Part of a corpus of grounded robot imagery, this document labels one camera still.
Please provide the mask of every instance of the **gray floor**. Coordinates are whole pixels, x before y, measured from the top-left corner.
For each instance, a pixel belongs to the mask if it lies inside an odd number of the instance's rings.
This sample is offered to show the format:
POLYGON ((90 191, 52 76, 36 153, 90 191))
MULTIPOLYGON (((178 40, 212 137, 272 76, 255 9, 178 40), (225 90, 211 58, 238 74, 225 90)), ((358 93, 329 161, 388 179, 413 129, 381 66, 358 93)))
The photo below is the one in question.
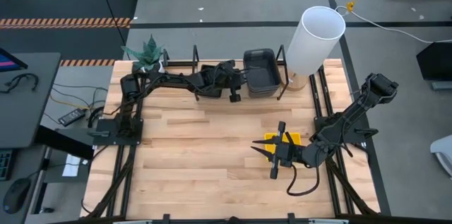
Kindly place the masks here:
MULTIPOLYGON (((345 4, 349 0, 336 0, 345 4)), ((304 9, 328 5, 328 0, 138 0, 134 23, 199 23, 231 21, 298 21, 304 9)), ((355 11, 375 21, 443 21, 452 16, 451 0, 358 0, 355 11)), ((358 21, 347 16, 346 21, 358 21)), ((429 40, 452 38, 450 28, 403 29, 429 40)), ((127 45, 141 48, 152 33, 172 59, 191 58, 198 45, 201 58, 240 58, 247 49, 288 46, 294 28, 175 28, 130 30, 127 45)), ((452 219, 452 181, 429 153, 429 144, 452 134, 449 126, 452 93, 434 93, 422 80, 415 55, 427 45, 404 35, 375 28, 349 28, 346 38, 358 81, 370 72, 381 72, 400 84, 397 98, 369 112, 377 158, 395 216, 452 219)), ((331 57, 342 57, 336 46, 331 57)), ((106 87, 111 67, 61 68, 56 82, 66 85, 106 87)), ((90 102, 91 89, 61 89, 90 102)), ((105 96, 99 93, 98 99, 105 96)), ((54 94, 59 100, 75 102, 54 94)), ((60 117, 71 107, 49 102, 46 113, 60 117)), ((48 118, 42 123, 54 128, 48 118)), ((74 126, 85 126, 80 122, 74 126)), ((30 216, 28 223, 73 220, 80 213, 84 184, 53 184, 45 206, 52 214, 30 216)))

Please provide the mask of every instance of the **white cylinder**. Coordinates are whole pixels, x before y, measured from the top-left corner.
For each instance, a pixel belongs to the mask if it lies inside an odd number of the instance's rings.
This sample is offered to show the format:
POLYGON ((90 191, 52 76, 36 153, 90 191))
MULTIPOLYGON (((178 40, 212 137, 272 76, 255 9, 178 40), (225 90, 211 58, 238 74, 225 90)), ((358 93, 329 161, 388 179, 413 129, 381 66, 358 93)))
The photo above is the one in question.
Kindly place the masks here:
POLYGON ((286 54, 288 69, 304 76, 315 73, 344 32, 344 18, 334 9, 308 8, 286 54))

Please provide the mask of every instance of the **white paper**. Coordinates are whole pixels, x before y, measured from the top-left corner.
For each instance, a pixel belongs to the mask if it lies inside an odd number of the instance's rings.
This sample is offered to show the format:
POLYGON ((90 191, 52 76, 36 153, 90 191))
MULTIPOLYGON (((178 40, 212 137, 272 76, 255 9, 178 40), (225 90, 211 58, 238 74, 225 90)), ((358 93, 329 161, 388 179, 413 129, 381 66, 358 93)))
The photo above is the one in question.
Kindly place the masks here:
POLYGON ((63 170, 63 176, 76 177, 78 174, 78 165, 80 165, 80 158, 68 154, 68 156, 66 157, 66 165, 64 166, 63 170))

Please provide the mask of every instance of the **orange and black striped tape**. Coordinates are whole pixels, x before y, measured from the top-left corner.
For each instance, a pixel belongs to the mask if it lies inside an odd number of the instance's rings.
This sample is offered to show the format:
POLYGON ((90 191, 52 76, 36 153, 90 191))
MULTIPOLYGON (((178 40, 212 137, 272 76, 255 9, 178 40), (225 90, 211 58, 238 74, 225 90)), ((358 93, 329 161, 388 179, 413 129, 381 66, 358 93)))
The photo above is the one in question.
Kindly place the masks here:
POLYGON ((61 60, 60 66, 113 66, 116 59, 71 59, 61 60))
MULTIPOLYGON (((116 18, 120 28, 130 28, 130 18, 116 18)), ((113 28, 113 18, 8 18, 0 20, 0 29, 37 28, 113 28)))

